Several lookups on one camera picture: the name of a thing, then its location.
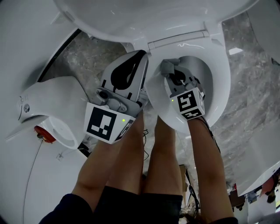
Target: toilet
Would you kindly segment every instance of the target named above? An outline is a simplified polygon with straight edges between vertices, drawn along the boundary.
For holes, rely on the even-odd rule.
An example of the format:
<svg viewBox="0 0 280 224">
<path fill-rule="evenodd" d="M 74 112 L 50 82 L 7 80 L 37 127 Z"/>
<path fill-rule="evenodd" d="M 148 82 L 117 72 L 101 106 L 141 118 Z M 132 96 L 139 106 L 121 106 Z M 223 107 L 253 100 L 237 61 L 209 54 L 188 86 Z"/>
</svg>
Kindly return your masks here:
<svg viewBox="0 0 280 224">
<path fill-rule="evenodd" d="M 212 126 L 222 115 L 231 76 L 221 22 L 258 0 L 55 0 L 60 12 L 82 31 L 120 42 L 127 52 L 145 50 L 149 65 L 145 88 L 156 113 L 171 128 L 189 135 L 187 121 L 168 94 L 160 64 L 180 59 L 203 86 L 205 119 Z"/>
</svg>

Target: red object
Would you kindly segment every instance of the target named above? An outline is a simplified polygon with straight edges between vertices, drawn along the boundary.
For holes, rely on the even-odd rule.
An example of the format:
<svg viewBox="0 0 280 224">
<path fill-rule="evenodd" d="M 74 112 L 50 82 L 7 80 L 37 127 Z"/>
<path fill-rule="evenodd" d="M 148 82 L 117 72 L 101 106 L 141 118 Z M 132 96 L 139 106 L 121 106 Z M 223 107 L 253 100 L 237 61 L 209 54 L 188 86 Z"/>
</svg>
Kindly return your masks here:
<svg viewBox="0 0 280 224">
<path fill-rule="evenodd" d="M 38 133 L 37 137 L 42 138 L 47 143 L 53 143 L 56 140 L 50 133 L 39 126 L 35 126 L 34 130 Z"/>
</svg>

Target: white ceramic fixture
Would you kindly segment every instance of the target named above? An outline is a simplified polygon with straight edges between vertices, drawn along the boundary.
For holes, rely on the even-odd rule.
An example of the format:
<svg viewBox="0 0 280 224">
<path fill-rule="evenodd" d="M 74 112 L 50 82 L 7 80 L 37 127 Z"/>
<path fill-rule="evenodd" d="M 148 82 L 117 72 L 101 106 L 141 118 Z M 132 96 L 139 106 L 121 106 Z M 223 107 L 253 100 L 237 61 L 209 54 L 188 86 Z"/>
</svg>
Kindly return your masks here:
<svg viewBox="0 0 280 224">
<path fill-rule="evenodd" d="M 62 145 L 77 149 L 85 137 L 87 102 L 88 97 L 74 77 L 37 82 L 20 95 L 17 111 L 21 124 L 6 139 L 38 125 Z"/>
<path fill-rule="evenodd" d="M 212 126 L 230 92 L 230 68 L 221 22 L 257 0 L 55 0 L 78 28 L 94 37 L 120 42 L 128 52 L 149 53 L 145 88 L 158 115 L 189 134 L 187 122 L 172 107 L 161 75 L 163 59 L 179 58 L 206 92 L 205 118 Z"/>
</svg>

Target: floor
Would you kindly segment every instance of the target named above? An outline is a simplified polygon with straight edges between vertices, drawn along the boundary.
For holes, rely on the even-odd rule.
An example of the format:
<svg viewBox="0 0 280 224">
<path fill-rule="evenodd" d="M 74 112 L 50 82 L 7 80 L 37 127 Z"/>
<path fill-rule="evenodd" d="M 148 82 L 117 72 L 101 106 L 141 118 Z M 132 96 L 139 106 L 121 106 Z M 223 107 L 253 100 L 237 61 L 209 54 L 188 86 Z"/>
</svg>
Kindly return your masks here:
<svg viewBox="0 0 280 224">
<path fill-rule="evenodd" d="M 223 22 L 223 30 L 231 67 L 231 93 L 223 115 L 211 129 L 221 149 L 227 182 L 232 185 L 234 166 L 242 159 L 249 138 L 280 118 L 280 104 L 277 103 L 280 67 L 273 65 L 258 45 L 246 13 Z M 229 50 L 234 48 L 241 51 L 230 55 Z M 75 76 L 91 99 L 102 71 L 125 53 L 119 43 L 90 39 L 82 32 L 58 56 L 43 81 L 57 76 Z M 145 150 L 150 154 L 157 116 L 150 104 L 144 114 L 149 132 Z M 96 140 L 86 138 L 84 142 L 93 147 Z M 176 154 L 179 163 L 187 165 L 197 185 L 192 142 L 181 133 L 177 133 Z M 144 161 L 144 171 L 149 159 Z"/>
</svg>

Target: black curved trim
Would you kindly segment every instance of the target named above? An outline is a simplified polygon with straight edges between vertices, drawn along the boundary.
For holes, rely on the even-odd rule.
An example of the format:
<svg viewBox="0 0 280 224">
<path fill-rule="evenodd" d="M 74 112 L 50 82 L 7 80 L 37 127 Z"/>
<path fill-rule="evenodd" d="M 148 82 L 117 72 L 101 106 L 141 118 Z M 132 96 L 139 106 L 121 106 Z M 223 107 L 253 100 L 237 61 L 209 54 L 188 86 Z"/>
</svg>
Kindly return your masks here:
<svg viewBox="0 0 280 224">
<path fill-rule="evenodd" d="M 49 68 L 52 66 L 54 61 L 57 59 L 57 57 L 62 53 L 62 51 L 77 37 L 82 31 L 80 29 L 77 29 L 63 44 L 62 46 L 58 49 L 58 51 L 54 54 L 52 59 L 49 61 L 45 69 L 43 70 L 42 74 L 40 75 L 38 82 L 41 82 L 43 77 L 46 75 L 47 71 Z"/>
</svg>

